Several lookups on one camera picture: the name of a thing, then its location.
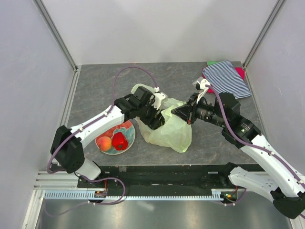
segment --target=green plastic bag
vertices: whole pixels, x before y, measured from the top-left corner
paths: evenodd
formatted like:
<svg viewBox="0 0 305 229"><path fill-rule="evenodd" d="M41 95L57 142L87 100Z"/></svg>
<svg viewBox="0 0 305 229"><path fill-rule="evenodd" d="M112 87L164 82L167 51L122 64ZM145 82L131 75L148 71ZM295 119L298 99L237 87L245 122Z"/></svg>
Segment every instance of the green plastic bag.
<svg viewBox="0 0 305 229"><path fill-rule="evenodd" d="M139 87L143 86L154 92L152 87L144 84L137 84L132 88L132 93ZM173 115L171 110L185 104L176 99L168 99L164 104L161 111L165 119L165 124L156 130L150 129L138 117L135 118L139 125L140 132L147 143L158 146L170 147L173 150L184 153L192 142L192 128L181 118Z"/></svg>

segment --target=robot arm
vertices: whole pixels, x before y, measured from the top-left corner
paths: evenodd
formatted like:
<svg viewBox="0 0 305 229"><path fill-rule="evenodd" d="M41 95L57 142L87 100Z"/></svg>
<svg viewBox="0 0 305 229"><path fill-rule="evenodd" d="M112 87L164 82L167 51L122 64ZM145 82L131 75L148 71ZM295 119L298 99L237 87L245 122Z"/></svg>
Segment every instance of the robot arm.
<svg viewBox="0 0 305 229"><path fill-rule="evenodd" d="M227 182L248 188L266 197L273 201L274 206L282 214L291 219L296 218L305 209L305 185L303 184L305 177L271 147L261 131L251 121L240 115L240 103L232 94L221 93L219 96L234 135L245 143L269 150L271 154L245 145L232 136L225 125L219 101L216 99L213 106L207 104L204 98L204 94L208 90L207 85L209 85L206 79L201 77L193 85L198 93L194 93L185 105L173 109L172 113L188 124L193 124L196 119L201 119L222 127L222 135L225 139L251 156L272 178L269 180L254 175L231 164L232 168L225 174ZM157 129L164 124L161 107L166 99L167 96L158 90L150 92L144 87L139 87L134 94L117 99L114 105L110 106L111 111L108 108L85 123L70 129L65 126L59 127L52 144L51 154L64 140L75 133L58 151L55 158L67 173L77 172L94 180L101 171L96 164L84 157L83 149L88 143L106 130L135 117L139 117L151 129ZM293 175L292 171L297 173L297 177Z"/></svg>
<svg viewBox="0 0 305 229"><path fill-rule="evenodd" d="M260 146L271 153L237 141L225 124L218 99L215 99L213 106L207 104L202 96L205 87L203 84L209 85L202 77L195 81L193 85L196 89L200 88L199 93L194 93L185 105L172 110L172 113L188 124L193 124L196 119L201 119L222 127L222 135L225 139L252 157L273 179L269 180L254 175L234 165L226 174L228 182L248 188L266 197L282 214L292 219L296 218L305 209L305 188L302 185L304 176L272 148L261 131L251 121L240 115L240 103L232 94L220 93L222 106L233 133L243 142ZM301 180L297 179L291 171L296 173Z"/></svg>
<svg viewBox="0 0 305 229"><path fill-rule="evenodd" d="M139 117L151 129L157 129L164 124L161 106L166 100L167 95L159 92L158 89L151 92L140 86L134 94L115 100L113 106L109 106L90 120L70 129L64 125L59 127L51 147L51 154L74 133L74 136L56 154L55 159L67 173L76 172L94 180L101 170L94 162L84 157L83 149L101 133L135 117Z"/></svg>

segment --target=gray table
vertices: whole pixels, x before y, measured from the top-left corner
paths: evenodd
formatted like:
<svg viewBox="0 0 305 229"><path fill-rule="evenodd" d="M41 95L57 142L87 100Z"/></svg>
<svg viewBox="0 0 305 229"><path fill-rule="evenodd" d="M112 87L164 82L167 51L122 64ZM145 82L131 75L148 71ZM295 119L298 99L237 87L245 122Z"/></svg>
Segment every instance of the gray table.
<svg viewBox="0 0 305 229"><path fill-rule="evenodd" d="M202 75L205 62L143 63L137 64L149 70L156 78L160 90L169 98L187 101L195 92L192 82ZM128 64L83 65L75 92L68 126L80 124L97 115L111 104L112 82L117 72ZM153 85L150 77L141 70L128 69L122 72L116 84L116 98L130 93L131 88L143 83ZM208 94L208 102L215 96ZM241 114L261 128L252 97L239 100ZM85 156L99 165L183 165L183 164L236 164L255 163L241 150L228 143L221 135L221 128L197 121L192 125L192 143L185 153L177 153L168 147L145 142L136 121L136 139L123 154L110 156L99 151L94 142L84 150Z"/></svg>

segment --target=pepper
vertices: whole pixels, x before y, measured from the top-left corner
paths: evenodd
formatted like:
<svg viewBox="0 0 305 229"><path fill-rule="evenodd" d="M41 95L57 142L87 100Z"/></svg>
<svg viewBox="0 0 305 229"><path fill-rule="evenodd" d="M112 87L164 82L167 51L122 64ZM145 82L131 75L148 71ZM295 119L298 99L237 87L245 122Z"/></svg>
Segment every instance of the pepper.
<svg viewBox="0 0 305 229"><path fill-rule="evenodd" d="M116 150L124 150L128 146L128 142L122 132L118 132L112 137L112 146Z"/></svg>

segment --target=striped cloth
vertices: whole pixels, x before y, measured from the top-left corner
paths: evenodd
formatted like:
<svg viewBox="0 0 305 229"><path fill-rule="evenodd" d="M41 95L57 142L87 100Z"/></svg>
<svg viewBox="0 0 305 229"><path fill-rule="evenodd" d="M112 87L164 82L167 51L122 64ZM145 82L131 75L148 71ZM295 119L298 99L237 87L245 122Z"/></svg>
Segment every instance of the striped cloth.
<svg viewBox="0 0 305 229"><path fill-rule="evenodd" d="M202 72L218 93L229 92L236 99L251 96L247 85L229 61L210 65L204 68Z"/></svg>

